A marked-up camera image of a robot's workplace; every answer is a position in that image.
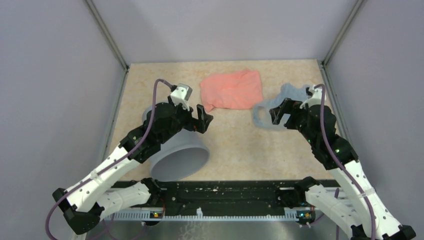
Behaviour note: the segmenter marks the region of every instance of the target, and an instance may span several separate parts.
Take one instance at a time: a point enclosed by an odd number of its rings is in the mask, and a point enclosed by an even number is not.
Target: cable tie
[[[375,188],[374,187],[371,187],[371,188],[365,190],[363,193],[360,193],[360,194],[358,194],[356,196],[353,196],[353,197],[354,198],[358,198],[358,199],[363,199],[363,198],[369,197],[369,196],[371,196],[371,195],[373,195],[375,193],[376,193]]]
[[[98,185],[103,183],[103,179],[99,176],[96,169],[90,172],[90,179],[95,181]]]

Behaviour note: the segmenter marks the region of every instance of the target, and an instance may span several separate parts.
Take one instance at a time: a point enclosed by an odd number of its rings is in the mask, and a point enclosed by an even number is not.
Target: metal corner post
[[[105,22],[102,19],[102,16],[100,16],[99,11],[97,10],[97,7],[94,4],[93,0],[83,0],[83,1],[85,5],[87,6],[88,10],[90,11],[90,14],[94,18],[95,23],[100,29],[100,32],[103,35],[104,40],[106,41],[113,55],[118,60],[122,68],[127,72],[130,67],[125,61],[124,56],[122,55],[115,40],[113,39],[111,33],[109,32],[108,27],[106,26]]]
[[[349,13],[349,16],[347,17],[346,21],[344,22],[343,26],[341,27],[340,31],[337,34],[337,37],[335,38],[334,42],[332,43],[329,51],[327,52],[324,61],[322,61],[323,67],[327,67],[327,65],[330,63],[334,53],[336,52],[337,48],[340,46],[340,43],[343,41],[343,38],[345,37],[346,33],[348,32],[348,29],[351,25],[351,23],[355,20],[356,16],[358,15],[360,9],[364,6],[364,4],[367,2],[367,0],[356,0],[355,5],[353,6],[352,10]]]
[[[103,162],[103,160],[105,160],[108,157],[109,150],[111,149],[112,137],[114,135],[115,125],[117,123],[118,112],[119,112],[119,109],[120,109],[120,106],[121,106],[122,97],[124,96],[125,84],[127,83],[128,73],[129,73],[129,69],[126,70],[124,75],[123,75],[122,84],[119,88],[119,94],[118,94],[117,98],[115,99],[115,102],[114,102],[114,105],[113,105],[113,116],[112,116],[112,119],[110,120],[109,124],[107,125],[107,126],[109,126],[109,129],[107,131],[107,135],[104,138],[105,139],[105,142],[103,143],[104,150],[103,150],[103,154],[102,154],[101,159],[99,160],[98,164]]]
[[[352,10],[349,13],[349,16],[347,17],[339,33],[337,34],[337,37],[335,38],[330,49],[328,50],[325,56],[325,59],[323,61],[318,61],[319,69],[321,70],[322,79],[324,81],[324,84],[327,86],[328,98],[330,99],[331,106],[334,110],[334,114],[338,119],[337,121],[338,130],[340,131],[340,134],[350,142],[352,140],[350,139],[348,127],[345,125],[345,118],[343,115],[343,111],[340,106],[340,101],[337,97],[336,90],[333,85],[333,80],[331,79],[329,75],[328,66],[334,54],[336,53],[338,47],[340,46],[344,37],[346,36],[346,33],[349,31],[350,26],[352,25],[352,22],[358,16],[358,13],[363,8],[366,2],[367,0],[356,1],[355,5],[353,6]]]

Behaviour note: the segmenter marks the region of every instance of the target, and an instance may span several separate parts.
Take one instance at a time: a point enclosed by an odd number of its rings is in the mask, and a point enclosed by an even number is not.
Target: metal frame
[[[351,26],[351,23],[355,20],[359,11],[362,9],[362,7],[364,6],[366,2],[367,0],[356,0],[356,3],[353,6],[353,9],[350,11],[349,16],[347,17],[346,21],[344,22],[343,26],[338,32],[337,37],[335,38],[334,42],[332,43],[329,51],[327,52],[324,58],[324,61],[322,61],[322,65],[324,66],[324,68],[328,66],[328,64],[330,63],[332,57],[334,56],[335,51],[340,46],[340,43],[342,43],[346,33],[348,32],[348,29]]]
[[[141,182],[148,183],[151,178]],[[120,210],[114,221],[292,221],[303,222],[315,218],[311,206],[296,202],[295,184],[297,180],[259,180],[259,181],[155,181],[161,192],[152,193],[162,201],[147,202]],[[139,182],[118,181],[109,192],[126,189]],[[333,179],[319,180],[331,196],[340,185]],[[353,210],[351,201],[343,189],[338,195],[341,203]],[[217,202],[224,202],[219,210],[213,210]],[[165,217],[154,217],[151,211],[163,213]],[[300,213],[312,216],[301,217]]]
[[[113,55],[118,60],[122,68],[127,72],[130,67],[125,61],[124,56],[122,55],[115,40],[113,39],[111,33],[109,32],[109,29],[106,26],[105,22],[103,21],[102,16],[100,16],[100,13],[97,10],[97,7],[94,4],[93,0],[83,0],[83,1],[85,5],[87,6],[88,10],[90,11],[91,16],[94,18],[95,23],[97,24],[101,34],[104,37],[104,40],[106,41]]]
[[[330,75],[328,73],[328,66],[331,60],[333,59],[333,56],[336,53],[337,49],[339,48],[340,44],[342,43],[343,39],[345,38],[347,32],[349,31],[350,26],[352,25],[352,22],[356,19],[356,17],[358,16],[358,13],[360,12],[360,10],[362,10],[366,2],[367,0],[356,1],[355,5],[353,6],[353,9],[350,11],[349,16],[347,17],[339,33],[337,34],[337,37],[335,38],[330,49],[328,50],[325,56],[325,59],[321,62],[318,61],[322,79],[327,89],[328,98],[330,99],[332,109],[334,110],[334,115],[337,117],[338,130],[340,131],[340,135],[346,138],[349,142],[352,142],[350,138],[349,130],[348,130],[348,127],[345,125],[346,121],[343,115],[342,108],[339,103],[340,101],[334,89],[333,81],[330,78]]]
[[[339,104],[338,97],[335,93],[333,81],[330,78],[328,74],[328,65],[331,62],[334,54],[336,53],[338,47],[340,46],[341,42],[343,41],[346,33],[349,31],[349,28],[352,24],[352,22],[355,20],[355,18],[358,15],[358,12],[363,8],[364,4],[367,0],[357,0],[355,5],[353,6],[353,9],[350,11],[349,16],[347,17],[346,21],[344,22],[342,28],[340,29],[339,33],[337,34],[337,37],[335,38],[334,42],[332,43],[329,51],[327,52],[325,59],[323,61],[318,61],[319,69],[321,71],[322,79],[327,86],[327,95],[330,99],[332,109],[334,111],[334,114],[336,115],[338,121],[338,129],[340,131],[340,135],[342,135],[344,138],[346,138],[348,141],[350,140],[350,134],[347,126],[344,124],[344,115],[343,111],[341,110],[341,106]],[[127,64],[126,60],[124,59],[124,56],[122,55],[121,51],[119,50],[115,40],[113,39],[109,29],[107,28],[105,22],[103,21],[99,11],[96,8],[96,5],[94,4],[93,0],[83,0],[83,2],[86,4],[90,14],[92,15],[95,23],[97,24],[101,34],[104,37],[104,40],[106,41],[107,45],[109,46],[110,50],[112,51],[114,57],[117,59],[121,67],[124,69],[125,73],[123,76],[122,84],[120,86],[120,92],[117,96],[117,99],[115,100],[115,104],[113,106],[114,112],[113,117],[110,120],[108,126],[109,130],[107,132],[107,135],[105,136],[105,149],[101,156],[101,159],[99,159],[99,162],[101,163],[108,155],[112,136],[114,132],[114,128],[116,125],[119,107],[121,105],[122,97],[124,94],[125,84],[127,82],[128,73],[130,70],[130,66]],[[84,240],[86,238],[86,234],[82,235],[76,235],[74,232],[70,236],[71,240]]]

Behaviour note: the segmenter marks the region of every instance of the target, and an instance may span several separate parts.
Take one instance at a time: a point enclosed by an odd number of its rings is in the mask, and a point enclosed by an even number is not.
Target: gray cylinder
[[[143,122],[151,109],[152,106],[144,111]],[[150,176],[162,182],[177,181],[199,171],[208,159],[209,149],[198,133],[183,129],[162,144],[159,152],[149,157]]]

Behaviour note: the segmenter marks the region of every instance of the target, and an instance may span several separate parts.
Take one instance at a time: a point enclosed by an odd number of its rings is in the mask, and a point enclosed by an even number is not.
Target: cable
[[[90,238],[89,240],[96,240],[98,238],[100,238],[103,234],[106,233],[106,231],[109,230],[109,228],[112,226],[112,224],[114,223],[114,218],[115,218],[115,213],[112,213],[112,218],[110,219],[109,223],[106,225],[105,220],[102,220],[101,222],[104,225],[104,229],[96,236],[93,236],[92,238]]]
[[[153,86],[153,100],[152,100],[152,108],[151,108],[151,115],[150,115],[150,119],[148,121],[148,125],[146,128],[146,131],[143,135],[143,137],[141,138],[141,140],[137,143],[137,145],[135,145],[135,147],[133,149],[131,149],[127,154],[125,154],[123,157],[121,157],[120,159],[118,159],[117,161],[111,163],[110,165],[108,165],[107,167],[103,168],[102,170],[100,170],[97,174],[100,176],[101,174],[103,174],[104,172],[106,172],[107,170],[113,168],[115,165],[119,164],[120,162],[122,162],[124,159],[128,158],[131,154],[133,154],[136,149],[138,149],[141,144],[146,140],[147,135],[150,132],[150,129],[152,128],[153,125],[153,118],[155,115],[155,105],[156,105],[156,91],[158,88],[158,83],[162,82],[165,85],[167,85],[169,88],[172,88],[172,84],[170,84],[169,82],[167,82],[166,80],[163,79],[157,79],[154,82],[154,86]],[[67,193],[65,193],[65,195],[63,195],[54,205],[53,207],[50,209],[50,211],[47,214],[47,217],[45,218],[45,224],[44,224],[44,229],[45,229],[45,233],[47,234],[48,238],[51,240],[58,240],[57,238],[55,238],[52,233],[50,232],[50,228],[49,228],[49,223],[50,223],[50,219],[52,218],[52,214],[55,211],[55,209],[59,206],[59,204],[65,200],[69,195],[71,195],[73,192],[75,192],[76,190],[80,189],[82,186],[86,185],[87,183],[91,182],[92,179],[89,178],[83,182],[81,182],[80,184],[78,184],[76,187],[72,188],[70,191],[68,191]]]
[[[335,240],[339,240],[339,235],[340,235],[340,227],[339,227],[339,225],[336,224],[336,226],[335,226]]]
[[[102,231],[102,232],[101,232],[98,236],[96,236],[95,238],[99,237],[101,234],[104,234],[104,233],[106,232],[106,233],[107,233],[107,235],[109,236],[109,238],[111,238],[111,239],[113,239],[113,240],[119,240],[119,239],[115,238],[115,237],[111,234],[111,232],[109,232],[109,227],[108,227],[108,226],[112,225],[112,222],[113,222],[113,219],[111,219],[111,220],[110,220],[110,223],[109,223],[108,225],[106,225],[105,221],[103,221],[104,229],[103,229],[103,231]],[[141,229],[140,233],[139,233],[138,235],[136,235],[135,237],[131,238],[130,240],[137,240],[139,237],[141,237],[141,236],[143,235],[143,233],[144,233],[144,231],[143,231],[144,229],[145,229],[145,228],[143,227],[143,228]]]
[[[321,125],[321,132],[322,132],[322,138],[324,139],[325,146],[327,147],[328,152],[330,153],[331,158],[334,160],[335,164],[346,174],[346,176],[353,182],[353,184],[356,186],[356,188],[359,190],[360,194],[364,194],[364,190],[359,185],[359,183],[355,180],[355,178],[346,170],[345,166],[340,162],[340,160],[337,158],[336,154],[333,152],[329,140],[326,135],[326,128],[324,127],[324,103],[326,100],[326,86],[324,84],[318,84],[315,86],[316,88],[322,89],[322,95],[321,95],[321,105],[320,105],[320,113],[319,113],[319,122]],[[373,206],[371,205],[370,200],[365,195],[363,197],[365,200],[366,205],[368,206],[369,215],[371,217],[371,240],[376,240],[376,216],[374,215]]]

